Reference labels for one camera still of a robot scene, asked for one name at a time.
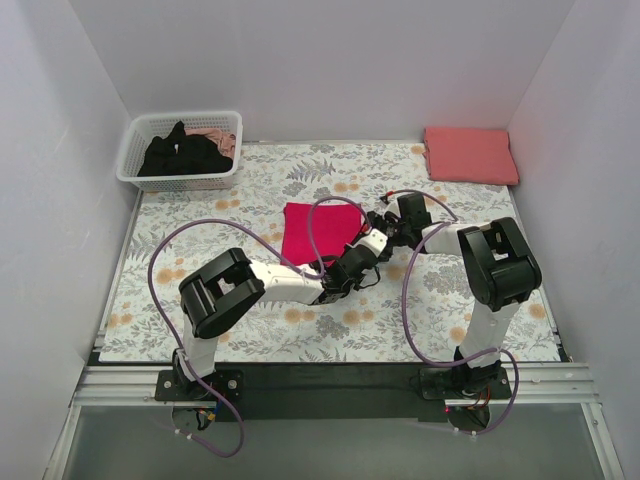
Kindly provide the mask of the magenta t shirt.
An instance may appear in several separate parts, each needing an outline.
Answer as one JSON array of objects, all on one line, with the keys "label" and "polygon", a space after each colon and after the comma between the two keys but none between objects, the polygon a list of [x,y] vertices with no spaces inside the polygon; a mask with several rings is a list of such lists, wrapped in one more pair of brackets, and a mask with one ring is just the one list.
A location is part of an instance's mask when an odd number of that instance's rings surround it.
[{"label": "magenta t shirt", "polygon": [[[287,203],[284,207],[284,237],[281,254],[294,265],[317,260],[309,239],[307,220],[311,204]],[[362,226],[360,212],[351,205],[318,206],[313,213],[312,232],[322,257],[340,256]]]}]

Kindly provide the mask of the black t shirt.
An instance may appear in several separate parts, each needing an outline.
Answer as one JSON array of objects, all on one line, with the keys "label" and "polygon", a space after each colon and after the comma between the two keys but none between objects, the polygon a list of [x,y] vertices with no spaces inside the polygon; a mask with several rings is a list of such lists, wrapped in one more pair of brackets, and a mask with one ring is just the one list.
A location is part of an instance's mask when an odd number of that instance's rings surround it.
[{"label": "black t shirt", "polygon": [[220,154],[215,143],[200,135],[187,135],[182,121],[165,137],[152,139],[144,154],[139,177],[226,173],[233,159]]}]

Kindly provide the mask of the light pink t shirt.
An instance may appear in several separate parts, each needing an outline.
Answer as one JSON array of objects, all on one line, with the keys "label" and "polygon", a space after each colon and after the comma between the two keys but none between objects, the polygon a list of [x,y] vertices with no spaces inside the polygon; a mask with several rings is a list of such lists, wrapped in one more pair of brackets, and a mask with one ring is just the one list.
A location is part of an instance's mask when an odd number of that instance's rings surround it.
[{"label": "light pink t shirt", "polygon": [[200,135],[216,144],[221,155],[233,159],[236,148],[236,135],[218,128],[186,128],[187,135]]}]

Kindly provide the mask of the folded salmon t shirt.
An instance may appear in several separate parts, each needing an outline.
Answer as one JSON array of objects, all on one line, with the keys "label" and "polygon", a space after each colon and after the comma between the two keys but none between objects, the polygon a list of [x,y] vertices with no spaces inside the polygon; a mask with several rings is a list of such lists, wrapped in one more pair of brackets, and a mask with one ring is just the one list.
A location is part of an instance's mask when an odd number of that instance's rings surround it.
[{"label": "folded salmon t shirt", "polygon": [[427,127],[424,145],[427,172],[434,181],[519,183],[506,130]]}]

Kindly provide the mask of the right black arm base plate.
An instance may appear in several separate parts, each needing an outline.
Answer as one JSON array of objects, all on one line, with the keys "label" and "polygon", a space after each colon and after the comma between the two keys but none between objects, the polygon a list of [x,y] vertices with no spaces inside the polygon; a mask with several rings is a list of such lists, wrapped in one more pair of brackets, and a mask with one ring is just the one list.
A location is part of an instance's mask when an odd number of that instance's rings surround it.
[{"label": "right black arm base plate", "polygon": [[512,395],[507,372],[503,367],[452,369],[423,368],[418,376],[419,392],[427,400],[472,400],[480,394],[491,399],[507,400]]}]

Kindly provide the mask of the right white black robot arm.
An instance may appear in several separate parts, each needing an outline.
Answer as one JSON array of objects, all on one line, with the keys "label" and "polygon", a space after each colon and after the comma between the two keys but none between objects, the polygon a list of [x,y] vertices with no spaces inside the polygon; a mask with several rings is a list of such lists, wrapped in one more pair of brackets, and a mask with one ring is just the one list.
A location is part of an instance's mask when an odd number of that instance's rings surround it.
[{"label": "right white black robot arm", "polygon": [[387,236],[382,258],[396,247],[413,250],[409,264],[423,254],[462,259],[474,306],[466,335],[449,363],[426,361],[427,384],[438,393],[475,397],[494,387],[505,388],[504,340],[522,303],[542,282],[541,269],[517,222],[504,217],[484,224],[434,221],[418,191],[401,190],[381,200],[384,213],[367,213],[373,228]]}]

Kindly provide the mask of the floral patterned table mat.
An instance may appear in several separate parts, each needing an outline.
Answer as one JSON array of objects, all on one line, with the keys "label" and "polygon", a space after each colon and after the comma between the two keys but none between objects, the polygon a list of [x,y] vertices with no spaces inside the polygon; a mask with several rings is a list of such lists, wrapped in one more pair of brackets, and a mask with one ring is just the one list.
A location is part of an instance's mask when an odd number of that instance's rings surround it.
[{"label": "floral patterned table mat", "polygon": [[[434,182],[414,144],[248,145],[229,190],[147,193],[130,235],[106,323],[103,362],[165,362],[183,329],[178,286],[234,247],[271,263],[284,237],[287,203],[329,196],[381,210],[383,193],[426,193],[437,220],[485,222],[515,213],[504,187]],[[381,281],[328,306],[267,303],[252,308],[219,340],[229,362],[403,362],[424,354],[448,361],[473,309],[462,260],[416,258],[398,249]]]}]

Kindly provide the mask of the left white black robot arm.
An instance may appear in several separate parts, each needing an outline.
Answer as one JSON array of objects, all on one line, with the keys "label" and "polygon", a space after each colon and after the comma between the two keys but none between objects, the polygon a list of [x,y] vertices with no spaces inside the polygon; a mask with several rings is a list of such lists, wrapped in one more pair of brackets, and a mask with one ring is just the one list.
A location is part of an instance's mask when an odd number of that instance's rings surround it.
[{"label": "left white black robot arm", "polygon": [[384,247],[367,243],[348,246],[341,256],[329,259],[323,278],[313,279],[312,265],[294,271],[284,265],[252,261],[240,248],[225,251],[179,286],[184,332],[182,345],[172,358],[176,386],[193,400],[211,392],[218,338],[254,305],[335,303],[363,289],[366,272],[378,272],[378,264],[389,258]]}]

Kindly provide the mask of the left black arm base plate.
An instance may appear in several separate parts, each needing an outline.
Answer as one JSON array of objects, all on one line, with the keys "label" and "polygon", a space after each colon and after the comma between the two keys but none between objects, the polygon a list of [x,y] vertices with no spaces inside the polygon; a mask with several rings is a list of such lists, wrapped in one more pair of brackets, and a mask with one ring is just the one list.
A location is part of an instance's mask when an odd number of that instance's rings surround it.
[{"label": "left black arm base plate", "polygon": [[[244,378],[240,370],[216,371],[202,381],[231,402],[242,396]],[[154,399],[161,402],[207,402],[216,401],[217,397],[197,381],[181,377],[173,370],[162,370],[157,377]]]}]

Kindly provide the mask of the white plastic laundry basket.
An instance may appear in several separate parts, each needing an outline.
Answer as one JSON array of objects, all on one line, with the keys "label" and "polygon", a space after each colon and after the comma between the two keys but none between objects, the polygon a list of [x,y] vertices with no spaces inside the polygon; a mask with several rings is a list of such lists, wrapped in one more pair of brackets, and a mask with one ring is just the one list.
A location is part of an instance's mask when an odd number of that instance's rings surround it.
[{"label": "white plastic laundry basket", "polygon": [[[147,147],[155,137],[165,138],[174,125],[182,121],[186,128],[218,128],[235,135],[231,169],[223,173],[139,177]],[[143,192],[224,190],[230,189],[241,160],[243,119],[231,110],[150,113],[134,118],[124,134],[117,157],[117,178]]]}]

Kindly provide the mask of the aluminium frame rail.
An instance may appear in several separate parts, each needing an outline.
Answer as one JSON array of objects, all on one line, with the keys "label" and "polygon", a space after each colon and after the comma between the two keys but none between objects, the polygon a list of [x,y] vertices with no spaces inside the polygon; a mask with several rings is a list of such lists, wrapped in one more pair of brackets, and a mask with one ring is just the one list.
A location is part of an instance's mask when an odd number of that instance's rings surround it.
[{"label": "aluminium frame rail", "polygon": [[227,363],[242,396],[154,399],[165,365],[92,365],[49,479],[621,479],[587,366],[505,365],[507,400],[427,400],[418,363]]}]

